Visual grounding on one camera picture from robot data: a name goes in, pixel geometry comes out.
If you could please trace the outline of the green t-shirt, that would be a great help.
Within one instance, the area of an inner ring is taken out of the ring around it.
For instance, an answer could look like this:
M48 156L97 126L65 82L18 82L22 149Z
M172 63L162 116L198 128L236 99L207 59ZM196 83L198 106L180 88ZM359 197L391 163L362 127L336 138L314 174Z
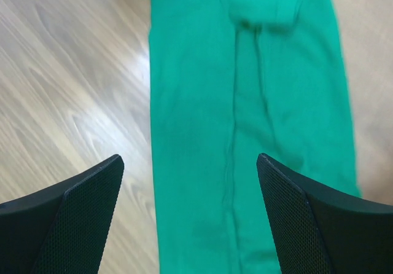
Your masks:
M279 273L266 153L359 195L331 0L151 0L150 118L161 273Z

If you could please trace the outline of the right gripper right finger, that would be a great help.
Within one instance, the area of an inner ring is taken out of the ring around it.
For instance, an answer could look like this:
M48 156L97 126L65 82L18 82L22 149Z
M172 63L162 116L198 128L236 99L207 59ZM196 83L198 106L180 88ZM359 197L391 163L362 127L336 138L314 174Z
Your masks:
M257 159L282 273L392 273L392 206Z

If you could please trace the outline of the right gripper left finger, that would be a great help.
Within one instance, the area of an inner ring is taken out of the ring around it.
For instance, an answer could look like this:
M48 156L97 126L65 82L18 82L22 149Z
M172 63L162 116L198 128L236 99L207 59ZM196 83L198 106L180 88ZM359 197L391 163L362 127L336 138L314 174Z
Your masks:
M2 203L1 273L98 273L123 172L115 154Z

